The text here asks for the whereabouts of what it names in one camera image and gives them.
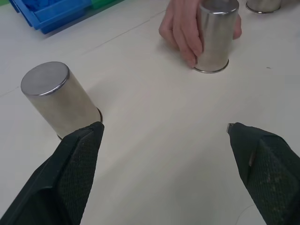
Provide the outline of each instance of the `blue container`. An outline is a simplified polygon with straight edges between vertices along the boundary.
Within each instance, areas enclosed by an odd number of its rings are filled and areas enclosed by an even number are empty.
[[[86,8],[91,6],[91,0],[61,0],[39,11],[32,12],[22,0],[9,0],[15,10],[21,12],[29,26],[46,34],[86,13]]]

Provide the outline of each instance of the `human hand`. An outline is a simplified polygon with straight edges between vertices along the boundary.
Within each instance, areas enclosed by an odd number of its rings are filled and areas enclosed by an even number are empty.
[[[197,11],[201,0],[170,0],[159,27],[159,34],[174,48],[179,49],[182,58],[193,68],[196,58],[202,53],[199,38]],[[242,34],[241,19],[236,20],[233,39]]]

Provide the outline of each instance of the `white table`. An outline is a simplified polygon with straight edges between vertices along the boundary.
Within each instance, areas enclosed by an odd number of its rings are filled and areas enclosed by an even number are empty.
[[[20,90],[27,71],[55,60],[104,115],[82,225],[264,224],[226,125],[276,133],[300,155],[300,6],[256,15],[241,4],[243,35],[229,66],[206,75],[161,40],[167,3],[125,0],[46,36],[0,7],[0,216],[59,144]]]

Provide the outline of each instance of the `metal cup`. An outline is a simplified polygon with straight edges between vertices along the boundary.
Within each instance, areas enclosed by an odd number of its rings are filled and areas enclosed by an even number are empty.
[[[239,3],[237,0],[204,0],[199,10],[197,20],[203,52],[195,69],[216,73],[225,69],[229,62]]]
[[[274,13],[280,9],[281,0],[248,0],[246,7],[254,12],[260,14]]]
[[[21,90],[60,138],[102,122],[101,112],[61,62],[47,62],[29,71]]]

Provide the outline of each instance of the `green object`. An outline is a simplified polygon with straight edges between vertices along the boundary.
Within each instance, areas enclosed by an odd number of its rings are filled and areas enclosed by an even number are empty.
[[[9,3],[8,0],[0,0],[0,6],[6,5],[8,3]]]
[[[106,9],[121,1],[122,0],[92,0],[92,5],[94,9],[98,9],[101,7],[105,7],[104,9]]]

